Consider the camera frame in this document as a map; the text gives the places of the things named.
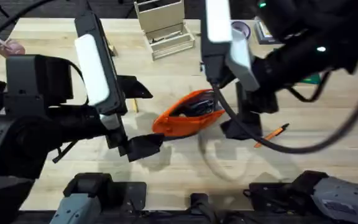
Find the orange pouch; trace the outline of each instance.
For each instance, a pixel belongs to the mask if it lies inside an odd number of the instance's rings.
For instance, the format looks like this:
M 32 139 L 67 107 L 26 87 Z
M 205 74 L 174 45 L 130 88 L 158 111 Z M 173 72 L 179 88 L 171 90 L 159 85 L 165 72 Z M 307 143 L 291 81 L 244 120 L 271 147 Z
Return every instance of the orange pouch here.
M 205 98 L 205 95 L 211 93 L 213 94 L 212 90 L 198 90 L 183 97 L 154 121 L 153 132 L 173 137 L 189 136 L 213 124 L 224 110 L 215 110 L 201 116 L 172 116 L 172 113 L 181 106 L 189 102 L 196 103 L 200 98 Z

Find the wooden table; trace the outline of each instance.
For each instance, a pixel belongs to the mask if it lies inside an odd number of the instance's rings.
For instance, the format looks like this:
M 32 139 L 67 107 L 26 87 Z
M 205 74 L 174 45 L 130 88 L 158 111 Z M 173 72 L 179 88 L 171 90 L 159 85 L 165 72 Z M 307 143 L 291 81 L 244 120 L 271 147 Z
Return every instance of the wooden table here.
M 102 19 L 109 41 L 119 56 L 114 59 L 118 74 L 136 75 L 152 92 L 151 100 L 139 100 L 140 113 L 125 115 L 129 137 L 151 133 L 153 120 L 190 91 L 209 88 L 200 73 L 200 38 L 197 47 L 152 61 L 142 39 L 137 20 Z M 200 22 L 187 21 L 192 32 L 200 31 Z M 44 54 L 70 59 L 77 63 L 73 19 L 21 19 L 11 38 L 23 44 L 28 54 Z M 250 40 L 253 52 L 263 57 L 274 46 L 258 45 L 254 34 Z M 0 80 L 6 79 L 4 59 L 0 60 Z M 85 100 L 85 89 L 73 73 L 75 99 Z M 314 86 L 297 87 L 311 94 Z M 231 106 L 236 106 L 234 84 L 223 90 Z M 264 131 L 290 123 L 287 132 L 275 142 L 288 146 L 305 146 L 326 138 L 353 110 L 358 102 L 357 75 L 336 72 L 321 99 L 314 104 L 297 101 L 286 91 L 278 93 L 280 112 L 262 116 Z M 166 142 L 161 153 L 128 163 L 117 150 L 108 150 L 104 138 L 79 142 L 58 164 L 45 164 L 23 209 L 56 209 L 62 190 L 79 172 L 107 172 L 115 181 L 147 183 L 148 209 L 185 208 L 193 192 L 207 192 L 218 207 L 250 208 L 241 195 L 242 189 L 255 181 L 291 181 L 305 169 L 328 172 L 336 177 L 358 182 L 358 126 L 347 138 L 329 149 L 310 155 L 281 154 L 266 147 L 254 149 L 254 141 L 225 139 L 219 123 L 187 139 Z

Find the dark floor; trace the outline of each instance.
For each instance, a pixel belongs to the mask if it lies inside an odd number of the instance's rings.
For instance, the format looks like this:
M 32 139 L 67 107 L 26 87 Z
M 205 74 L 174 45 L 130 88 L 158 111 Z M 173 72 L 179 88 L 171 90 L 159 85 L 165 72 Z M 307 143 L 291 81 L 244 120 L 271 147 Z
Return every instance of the dark floor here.
M 39 0 L 0 0 L 1 6 L 9 13 L 15 14 L 20 11 L 22 8 L 28 6 L 32 2 Z M 125 17 L 128 10 L 133 6 L 134 0 L 124 0 L 124 4 L 119 4 L 118 0 L 89 0 L 93 11 L 101 18 L 123 18 Z M 185 1 L 185 11 L 187 19 L 199 19 L 200 14 L 200 2 L 204 0 L 186 0 Z M 51 3 L 48 3 L 44 6 L 35 9 L 34 11 L 28 13 L 26 17 L 75 17 L 75 2 L 76 1 L 66 1 L 58 0 Z M 253 14 L 250 12 L 246 6 L 246 1 L 230 0 L 232 17 L 234 19 L 250 19 L 253 18 Z M 130 18 L 135 18 L 136 13 L 133 12 L 130 15 Z M 0 24 L 5 21 L 6 18 L 0 13 Z M 0 34 L 0 38 L 6 39 L 13 26 L 4 30 Z

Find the black mount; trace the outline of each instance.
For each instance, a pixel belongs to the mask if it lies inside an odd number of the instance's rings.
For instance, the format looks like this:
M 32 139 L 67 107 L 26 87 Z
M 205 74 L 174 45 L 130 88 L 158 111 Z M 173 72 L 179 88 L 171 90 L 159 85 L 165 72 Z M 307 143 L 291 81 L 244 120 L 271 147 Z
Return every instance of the black mount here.
M 260 122 L 261 113 L 276 113 L 278 111 L 277 97 L 275 93 L 255 95 L 243 90 L 240 82 L 236 83 L 237 105 L 239 112 L 237 117 L 252 129 L 252 131 L 262 136 L 262 125 Z M 251 137 L 232 119 L 223 122 L 221 129 L 228 139 L 246 140 Z
M 140 211 L 146 203 L 146 183 L 113 182 L 110 174 L 82 173 L 75 175 L 63 191 L 71 194 L 88 194 L 98 197 L 102 210 L 112 208 L 125 212 Z

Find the orange pen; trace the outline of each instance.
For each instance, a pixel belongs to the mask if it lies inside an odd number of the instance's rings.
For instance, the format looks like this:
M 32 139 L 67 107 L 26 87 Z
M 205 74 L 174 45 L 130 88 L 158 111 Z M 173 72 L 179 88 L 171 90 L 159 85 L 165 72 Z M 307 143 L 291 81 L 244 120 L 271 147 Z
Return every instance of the orange pen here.
M 278 136 L 279 134 L 283 133 L 287 127 L 290 124 L 284 124 L 283 126 L 281 126 L 280 128 L 276 129 L 274 132 L 270 133 L 268 136 L 265 137 L 266 140 L 271 140 L 272 138 L 274 138 L 275 136 Z M 257 143 L 256 145 L 254 145 L 254 147 L 258 148 L 261 147 L 262 144 L 261 143 Z

